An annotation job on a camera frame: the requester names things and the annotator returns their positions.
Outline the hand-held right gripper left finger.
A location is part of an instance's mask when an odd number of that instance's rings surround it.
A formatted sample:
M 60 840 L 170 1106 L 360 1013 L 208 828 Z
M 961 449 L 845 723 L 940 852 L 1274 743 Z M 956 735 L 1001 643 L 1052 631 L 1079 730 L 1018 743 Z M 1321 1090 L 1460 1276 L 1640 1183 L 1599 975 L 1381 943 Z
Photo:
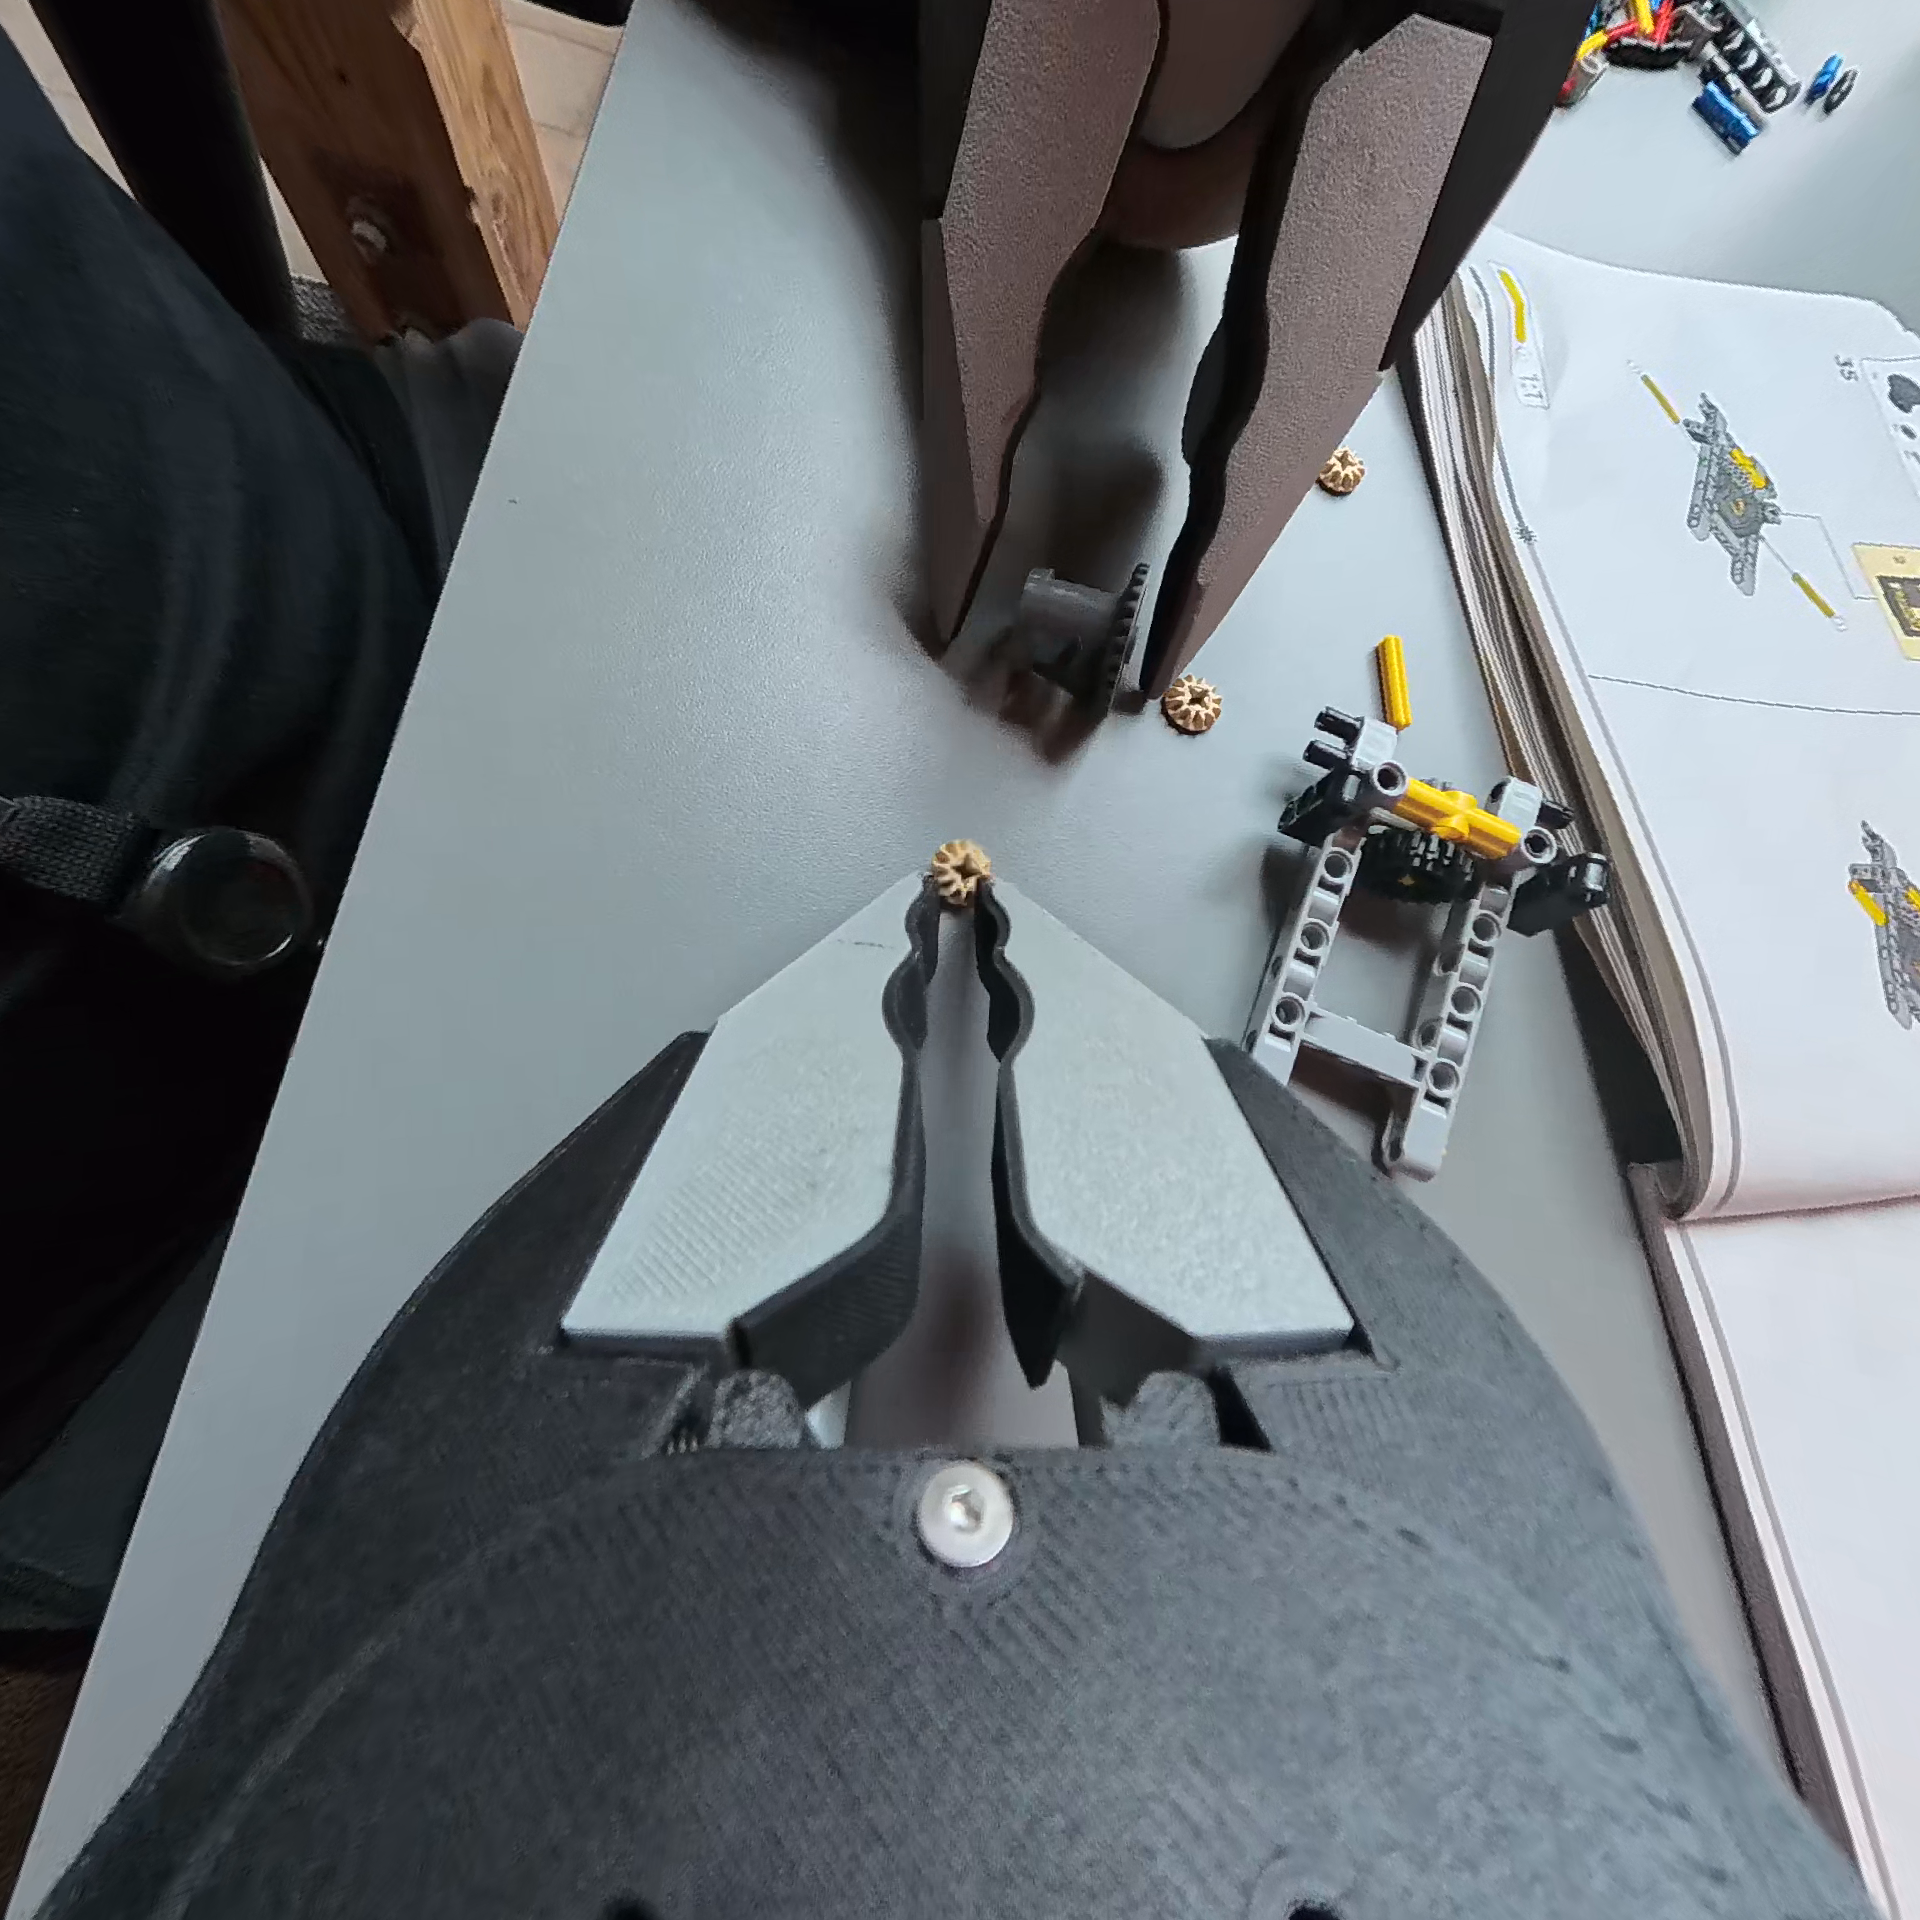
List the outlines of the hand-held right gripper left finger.
M 810 1410 L 911 1321 L 940 898 L 911 874 L 729 1005 L 561 1319 L 575 1349 L 777 1376 Z

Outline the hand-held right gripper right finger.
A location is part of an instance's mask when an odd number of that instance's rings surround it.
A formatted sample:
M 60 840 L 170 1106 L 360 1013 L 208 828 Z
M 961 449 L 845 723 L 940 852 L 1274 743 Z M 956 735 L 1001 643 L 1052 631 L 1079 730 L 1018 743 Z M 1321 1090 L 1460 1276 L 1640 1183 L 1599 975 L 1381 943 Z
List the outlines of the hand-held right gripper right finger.
M 1354 1309 L 1181 1010 L 1009 880 L 975 903 L 996 1064 L 1001 1314 L 1032 1386 L 1092 1395 L 1335 1353 Z

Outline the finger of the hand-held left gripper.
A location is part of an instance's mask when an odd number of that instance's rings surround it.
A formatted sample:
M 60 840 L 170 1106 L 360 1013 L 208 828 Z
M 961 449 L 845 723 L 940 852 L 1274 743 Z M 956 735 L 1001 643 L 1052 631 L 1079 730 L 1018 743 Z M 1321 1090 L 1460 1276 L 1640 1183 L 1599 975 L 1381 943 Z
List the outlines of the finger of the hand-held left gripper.
M 1209 643 L 1376 392 L 1499 16 L 1307 16 L 1275 79 L 1140 687 Z
M 1004 527 L 1049 303 L 1154 79 L 1157 2 L 919 4 L 921 551 L 954 641 Z

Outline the grey lego frame assembly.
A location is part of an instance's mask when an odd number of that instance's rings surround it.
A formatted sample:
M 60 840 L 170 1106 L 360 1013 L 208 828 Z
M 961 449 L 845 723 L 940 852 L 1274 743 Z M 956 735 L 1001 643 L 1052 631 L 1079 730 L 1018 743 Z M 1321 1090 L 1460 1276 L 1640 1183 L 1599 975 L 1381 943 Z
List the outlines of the grey lego frame assembly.
M 1573 812 L 1527 779 L 1508 775 L 1479 800 L 1415 778 L 1402 732 L 1381 719 L 1319 712 L 1303 761 L 1321 775 L 1277 824 L 1306 850 L 1303 880 L 1242 1048 L 1281 1085 L 1306 1058 L 1376 1084 L 1386 1092 L 1376 1163 L 1429 1183 L 1450 1149 L 1505 939 L 1553 932 L 1609 905 L 1615 861 L 1565 847 Z M 1343 917 L 1357 895 L 1443 912 L 1399 1033 L 1323 1000 Z

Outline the grey lego differential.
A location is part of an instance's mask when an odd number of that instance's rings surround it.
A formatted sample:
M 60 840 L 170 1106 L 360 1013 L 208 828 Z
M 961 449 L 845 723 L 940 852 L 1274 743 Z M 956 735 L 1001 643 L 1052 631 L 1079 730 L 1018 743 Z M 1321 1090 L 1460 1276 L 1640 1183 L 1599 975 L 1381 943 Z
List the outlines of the grey lego differential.
M 1007 643 L 1010 667 L 1055 687 L 1091 720 L 1106 720 L 1136 659 L 1147 580 L 1147 562 L 1114 592 L 1032 569 Z

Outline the pile of loose lego pieces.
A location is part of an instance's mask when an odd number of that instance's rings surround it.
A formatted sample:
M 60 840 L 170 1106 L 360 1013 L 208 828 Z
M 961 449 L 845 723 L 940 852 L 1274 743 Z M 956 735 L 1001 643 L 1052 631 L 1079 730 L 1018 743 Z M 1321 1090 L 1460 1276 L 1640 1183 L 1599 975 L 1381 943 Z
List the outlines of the pile of loose lego pieces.
M 1747 2 L 1595 2 L 1555 108 L 1584 105 L 1609 74 L 1626 71 L 1687 81 L 1695 120 L 1733 159 L 1789 108 L 1834 116 L 1859 84 L 1859 69 L 1843 56 L 1803 79 Z

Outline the white lego instruction booklet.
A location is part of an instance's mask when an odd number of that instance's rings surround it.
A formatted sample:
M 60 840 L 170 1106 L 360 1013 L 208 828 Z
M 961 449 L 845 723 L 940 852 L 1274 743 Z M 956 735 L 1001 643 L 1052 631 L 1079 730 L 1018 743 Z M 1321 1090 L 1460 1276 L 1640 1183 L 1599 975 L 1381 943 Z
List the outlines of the white lego instruction booklet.
M 1917 346 L 1491 229 L 1409 401 L 1674 1159 L 1631 1184 L 1799 1792 L 1917 1901 Z

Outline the person's left hand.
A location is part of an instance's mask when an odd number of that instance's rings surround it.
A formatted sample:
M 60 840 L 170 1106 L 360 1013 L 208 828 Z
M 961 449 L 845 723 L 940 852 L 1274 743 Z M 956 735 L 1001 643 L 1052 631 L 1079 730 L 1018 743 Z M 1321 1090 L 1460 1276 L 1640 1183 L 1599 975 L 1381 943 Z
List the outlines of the person's left hand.
M 1242 227 L 1263 135 L 1165 152 L 1132 139 L 1116 167 L 1095 232 L 1127 250 L 1187 252 Z

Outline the wooden table leg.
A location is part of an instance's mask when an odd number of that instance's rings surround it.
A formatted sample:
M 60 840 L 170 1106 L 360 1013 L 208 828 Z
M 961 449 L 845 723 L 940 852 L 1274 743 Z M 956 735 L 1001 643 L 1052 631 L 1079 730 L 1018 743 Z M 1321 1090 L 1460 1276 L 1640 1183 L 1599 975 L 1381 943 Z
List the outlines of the wooden table leg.
M 623 27 L 527 2 L 225 2 L 303 257 L 367 344 L 527 328 Z

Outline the black badge reel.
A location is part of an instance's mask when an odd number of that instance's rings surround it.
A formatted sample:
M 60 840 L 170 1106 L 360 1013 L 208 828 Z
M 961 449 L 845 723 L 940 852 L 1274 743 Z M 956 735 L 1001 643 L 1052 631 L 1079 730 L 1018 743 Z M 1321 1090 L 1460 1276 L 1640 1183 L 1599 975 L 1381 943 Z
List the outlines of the black badge reel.
M 321 931 L 296 856 L 267 835 L 226 826 L 186 828 L 80 800 L 5 797 L 3 874 L 213 981 L 275 971 Z

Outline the black chair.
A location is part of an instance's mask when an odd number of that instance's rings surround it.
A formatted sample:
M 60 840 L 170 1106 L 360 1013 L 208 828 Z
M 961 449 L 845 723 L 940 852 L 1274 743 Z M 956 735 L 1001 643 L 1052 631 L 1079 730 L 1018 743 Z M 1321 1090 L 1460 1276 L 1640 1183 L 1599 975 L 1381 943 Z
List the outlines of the black chair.
M 255 331 L 297 337 L 296 283 L 211 2 L 35 2 L 132 199 Z

